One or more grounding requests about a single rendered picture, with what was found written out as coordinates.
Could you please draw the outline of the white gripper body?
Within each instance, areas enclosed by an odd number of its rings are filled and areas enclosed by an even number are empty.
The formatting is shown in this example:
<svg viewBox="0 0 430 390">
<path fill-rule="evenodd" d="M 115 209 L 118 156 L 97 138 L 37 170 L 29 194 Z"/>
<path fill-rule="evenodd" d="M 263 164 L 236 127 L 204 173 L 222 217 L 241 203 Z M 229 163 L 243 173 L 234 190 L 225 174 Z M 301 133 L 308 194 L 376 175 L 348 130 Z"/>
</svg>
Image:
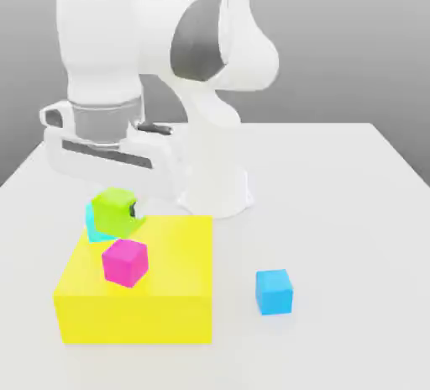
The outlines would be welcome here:
<svg viewBox="0 0 430 390">
<path fill-rule="evenodd" d="M 48 127 L 44 142 L 49 162 L 58 172 L 119 187 L 138 197 L 174 200 L 179 190 L 179 166 L 170 141 L 129 127 L 116 145 L 95 145 L 66 129 Z"/>
</svg>

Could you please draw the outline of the small green cube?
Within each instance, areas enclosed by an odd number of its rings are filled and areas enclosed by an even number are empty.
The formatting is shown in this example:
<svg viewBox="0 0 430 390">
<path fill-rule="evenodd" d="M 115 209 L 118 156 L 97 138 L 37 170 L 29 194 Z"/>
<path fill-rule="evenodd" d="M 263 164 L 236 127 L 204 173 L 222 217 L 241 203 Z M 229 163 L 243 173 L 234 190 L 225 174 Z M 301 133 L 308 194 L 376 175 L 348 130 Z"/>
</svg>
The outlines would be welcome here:
<svg viewBox="0 0 430 390">
<path fill-rule="evenodd" d="M 99 232 L 116 238 L 125 239 L 140 228 L 146 217 L 137 217 L 134 205 L 137 198 L 134 193 L 109 187 L 92 200 L 95 227 Z"/>
</svg>

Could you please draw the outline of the small cyan cube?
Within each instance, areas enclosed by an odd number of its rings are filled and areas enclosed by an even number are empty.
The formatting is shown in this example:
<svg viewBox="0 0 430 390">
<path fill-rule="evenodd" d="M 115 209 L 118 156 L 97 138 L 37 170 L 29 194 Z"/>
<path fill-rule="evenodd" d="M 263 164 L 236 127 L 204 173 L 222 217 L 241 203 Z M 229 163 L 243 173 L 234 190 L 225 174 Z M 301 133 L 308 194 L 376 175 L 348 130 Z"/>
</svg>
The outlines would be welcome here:
<svg viewBox="0 0 430 390">
<path fill-rule="evenodd" d="M 99 243 L 116 239 L 115 236 L 104 234 L 103 232 L 100 232 L 96 229 L 94 213 L 91 203 L 88 203 L 86 205 L 85 220 L 87 227 L 87 238 L 90 243 Z"/>
</svg>

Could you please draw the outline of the small blue cube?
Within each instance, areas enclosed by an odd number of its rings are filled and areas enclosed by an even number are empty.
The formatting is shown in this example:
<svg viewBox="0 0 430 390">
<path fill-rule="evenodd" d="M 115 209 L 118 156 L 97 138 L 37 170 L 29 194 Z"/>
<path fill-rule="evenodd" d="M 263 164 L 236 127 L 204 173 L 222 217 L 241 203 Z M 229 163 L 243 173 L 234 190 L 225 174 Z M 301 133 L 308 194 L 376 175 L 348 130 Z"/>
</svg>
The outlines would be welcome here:
<svg viewBox="0 0 430 390">
<path fill-rule="evenodd" d="M 290 314 L 293 294 L 286 269 L 256 272 L 255 297 L 262 315 Z"/>
</svg>

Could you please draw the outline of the small magenta cube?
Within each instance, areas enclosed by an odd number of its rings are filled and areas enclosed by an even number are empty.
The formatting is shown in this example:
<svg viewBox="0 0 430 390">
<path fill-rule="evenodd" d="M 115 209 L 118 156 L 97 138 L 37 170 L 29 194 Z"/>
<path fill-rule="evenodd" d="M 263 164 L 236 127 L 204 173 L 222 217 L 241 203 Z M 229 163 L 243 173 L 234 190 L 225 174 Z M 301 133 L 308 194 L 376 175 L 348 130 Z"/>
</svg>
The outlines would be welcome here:
<svg viewBox="0 0 430 390">
<path fill-rule="evenodd" d="M 102 267 L 107 281 L 132 288 L 149 270 L 147 245 L 118 239 L 102 253 Z"/>
</svg>

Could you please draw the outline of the large yellow box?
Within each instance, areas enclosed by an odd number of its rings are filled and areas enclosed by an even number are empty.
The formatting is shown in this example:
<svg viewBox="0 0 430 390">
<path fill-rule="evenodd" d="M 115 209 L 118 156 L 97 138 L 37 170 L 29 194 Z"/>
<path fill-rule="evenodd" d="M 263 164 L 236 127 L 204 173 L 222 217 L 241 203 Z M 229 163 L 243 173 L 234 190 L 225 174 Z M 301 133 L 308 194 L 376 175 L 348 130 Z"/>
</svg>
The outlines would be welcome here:
<svg viewBox="0 0 430 390">
<path fill-rule="evenodd" d="M 212 341 L 212 217 L 152 215 L 132 240 L 149 270 L 133 287 L 106 280 L 111 246 L 81 233 L 54 290 L 66 344 L 209 344 Z"/>
</svg>

